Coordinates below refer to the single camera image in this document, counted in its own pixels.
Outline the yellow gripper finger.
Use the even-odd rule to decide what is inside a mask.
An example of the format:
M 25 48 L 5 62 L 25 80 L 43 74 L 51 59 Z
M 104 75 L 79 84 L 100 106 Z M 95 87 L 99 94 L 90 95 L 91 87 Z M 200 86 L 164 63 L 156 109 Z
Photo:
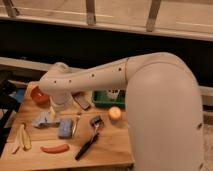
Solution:
M 55 116 L 56 116 L 56 112 L 55 112 L 55 110 L 53 109 L 52 106 L 50 107 L 50 111 L 49 111 L 49 112 L 50 112 L 50 113 L 49 113 L 50 118 L 51 118 L 52 120 L 54 120 L 54 119 L 55 119 Z

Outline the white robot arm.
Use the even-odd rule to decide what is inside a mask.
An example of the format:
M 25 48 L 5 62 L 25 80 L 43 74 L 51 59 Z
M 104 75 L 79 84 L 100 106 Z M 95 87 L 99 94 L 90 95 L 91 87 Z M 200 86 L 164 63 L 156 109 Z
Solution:
M 78 91 L 126 92 L 134 171 L 203 171 L 202 98 L 197 80 L 176 55 L 124 58 L 72 73 L 56 63 L 39 81 L 54 108 L 64 110 Z

